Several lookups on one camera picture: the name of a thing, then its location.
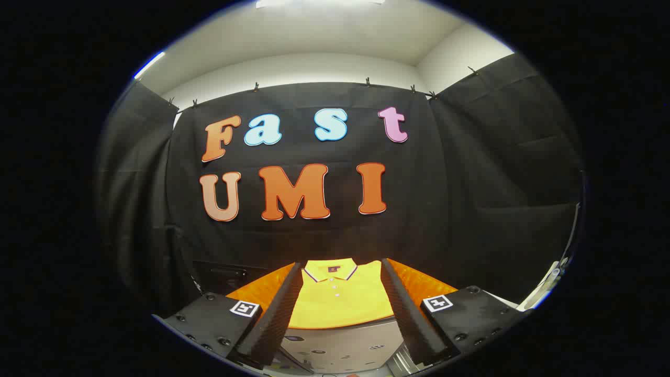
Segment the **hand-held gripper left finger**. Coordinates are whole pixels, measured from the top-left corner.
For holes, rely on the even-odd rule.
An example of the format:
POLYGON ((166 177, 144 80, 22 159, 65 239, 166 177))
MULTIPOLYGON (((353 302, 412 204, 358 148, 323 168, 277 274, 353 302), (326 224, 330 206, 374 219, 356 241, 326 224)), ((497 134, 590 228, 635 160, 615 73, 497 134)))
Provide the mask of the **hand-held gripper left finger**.
POLYGON ((268 367, 280 351, 303 286, 302 261, 277 270, 196 261, 199 298, 154 319, 225 363, 268 367))

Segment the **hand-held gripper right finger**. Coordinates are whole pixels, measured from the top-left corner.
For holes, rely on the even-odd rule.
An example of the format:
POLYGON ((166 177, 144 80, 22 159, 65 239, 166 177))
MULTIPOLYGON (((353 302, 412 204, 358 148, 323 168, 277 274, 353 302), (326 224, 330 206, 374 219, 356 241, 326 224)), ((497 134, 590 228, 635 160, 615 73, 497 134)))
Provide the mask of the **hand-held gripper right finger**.
POLYGON ((457 360, 504 336, 530 315, 478 286, 455 289, 385 258, 381 282, 414 363, 457 360))

